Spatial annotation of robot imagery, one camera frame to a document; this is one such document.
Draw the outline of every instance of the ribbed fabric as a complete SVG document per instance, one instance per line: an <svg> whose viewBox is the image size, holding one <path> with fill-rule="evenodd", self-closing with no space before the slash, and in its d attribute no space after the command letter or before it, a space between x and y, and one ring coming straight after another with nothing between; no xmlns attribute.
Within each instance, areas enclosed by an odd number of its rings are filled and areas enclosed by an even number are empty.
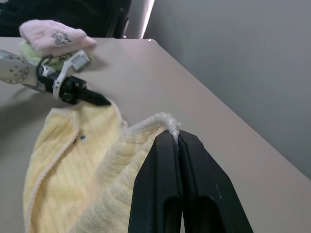
<svg viewBox="0 0 311 233"><path fill-rule="evenodd" d="M155 137L179 124L156 114L121 132L113 104L52 110L24 189L27 233L126 233L135 177Z"/></svg>
<svg viewBox="0 0 311 233"><path fill-rule="evenodd" d="M119 138L120 122L113 106L51 111L26 175L26 232L69 231L99 193L96 168Z"/></svg>

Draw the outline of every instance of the wall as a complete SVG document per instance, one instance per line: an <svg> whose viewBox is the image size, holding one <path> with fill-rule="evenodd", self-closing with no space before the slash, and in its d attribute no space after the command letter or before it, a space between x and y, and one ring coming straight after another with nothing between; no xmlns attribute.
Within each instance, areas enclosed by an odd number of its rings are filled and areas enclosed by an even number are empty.
<svg viewBox="0 0 311 233"><path fill-rule="evenodd" d="M132 0L125 31L128 39L142 39L155 0Z"/></svg>
<svg viewBox="0 0 311 233"><path fill-rule="evenodd" d="M310 9L308 0L155 0L145 35L309 179Z"/></svg>

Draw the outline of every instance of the table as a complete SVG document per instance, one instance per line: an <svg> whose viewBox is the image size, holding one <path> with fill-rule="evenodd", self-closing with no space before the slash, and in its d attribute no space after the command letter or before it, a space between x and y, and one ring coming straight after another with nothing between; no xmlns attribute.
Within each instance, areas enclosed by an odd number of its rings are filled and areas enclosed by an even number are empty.
<svg viewBox="0 0 311 233"><path fill-rule="evenodd" d="M18 54L20 38L0 38ZM95 61L78 77L96 84L130 125L171 113L231 178L256 233L311 231L311 181L153 40L97 39ZM0 83L0 232L23 232L22 191L51 94Z"/></svg>

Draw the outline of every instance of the towel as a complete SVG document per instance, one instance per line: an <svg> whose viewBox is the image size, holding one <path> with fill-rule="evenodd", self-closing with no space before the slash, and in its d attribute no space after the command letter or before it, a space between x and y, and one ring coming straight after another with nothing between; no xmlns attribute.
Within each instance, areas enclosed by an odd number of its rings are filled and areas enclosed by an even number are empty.
<svg viewBox="0 0 311 233"><path fill-rule="evenodd" d="M26 174L25 232L126 233L135 177L155 137L179 127L165 113L126 127L114 103L52 109Z"/></svg>
<svg viewBox="0 0 311 233"><path fill-rule="evenodd" d="M24 57L26 60L31 60L34 62L39 63L42 60L42 56L40 56L35 50L34 48L31 46L31 44L29 44L26 41L22 41L21 44L19 45L19 51L20 54L22 55L22 57ZM73 51L73 52L67 52L61 56L57 56L57 57L53 57L49 63L47 64L48 66L54 68L56 71L61 71L64 62L69 59L72 55L74 55L77 51ZM88 58L92 61L93 56L91 53L87 54Z"/></svg>
<svg viewBox="0 0 311 233"><path fill-rule="evenodd" d="M77 50L91 52L97 44L83 30L53 20L29 20L19 27L19 33L41 56L60 56Z"/></svg>

